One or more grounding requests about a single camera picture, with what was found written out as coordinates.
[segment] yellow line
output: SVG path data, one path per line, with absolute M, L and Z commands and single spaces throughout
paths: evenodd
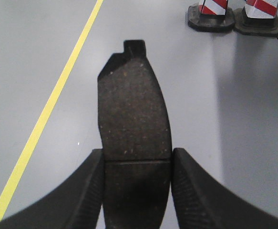
M 12 196 L 14 195 L 14 192 L 17 188 L 17 185 L 22 177 L 22 174 L 30 160 L 30 157 L 38 143 L 38 140 L 40 138 L 40 135 L 43 132 L 43 129 L 48 122 L 48 119 L 51 115 L 51 112 L 58 100 L 58 97 L 60 96 L 62 89 L 69 77 L 69 74 L 74 66 L 74 63 L 82 49 L 82 46 L 90 32 L 90 29 L 94 23 L 94 20 L 100 10 L 100 7 L 103 3 L 103 0 L 97 0 L 93 11 L 91 12 L 91 15 L 41 113 L 41 115 L 38 118 L 38 121 L 17 161 L 17 164 L 15 165 L 9 180 L 7 181 L 1 196 L 0 196 L 0 221 L 2 220 L 6 209 L 10 203 L 10 200 Z

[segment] cone base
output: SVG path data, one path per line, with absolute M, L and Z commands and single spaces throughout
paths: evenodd
M 244 15 L 243 9 L 236 9 L 234 11 L 235 15 L 235 27 L 234 30 L 251 36 L 263 36 L 263 37 L 278 37 L 278 17 L 274 18 L 271 26 L 265 25 L 263 22 L 260 25 L 257 23 L 259 19 L 253 19 L 252 23 L 246 23 L 246 15 Z
M 205 15 L 199 11 L 198 4 L 192 5 L 187 12 L 188 26 L 204 32 L 228 32 L 235 24 L 234 14 L 231 8 L 227 8 L 224 15 Z

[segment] traffic cone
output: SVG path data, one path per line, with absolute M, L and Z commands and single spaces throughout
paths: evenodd
M 188 8 L 187 17 L 188 26 L 197 31 L 226 32 L 235 24 L 228 0 L 200 0 Z
M 278 0 L 247 0 L 234 11 L 235 30 L 245 35 L 278 37 Z

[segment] gray floor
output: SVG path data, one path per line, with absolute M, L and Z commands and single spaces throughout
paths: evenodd
M 173 146 L 278 216 L 278 41 L 196 32 L 185 23 L 195 2 L 104 0 L 6 217 L 50 192 L 102 147 L 96 79 L 126 39 L 145 40 Z M 0 0 L 0 193 L 94 4 Z M 243 5 L 229 1 L 233 9 Z M 177 228 L 171 199 L 162 228 Z

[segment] brake pad friction material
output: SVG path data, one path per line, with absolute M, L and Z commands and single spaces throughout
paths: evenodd
M 164 99 L 143 41 L 126 41 L 98 77 L 99 129 L 105 160 L 171 156 Z
M 144 41 L 125 41 L 98 77 L 107 229 L 160 227 L 170 186 L 171 132 Z

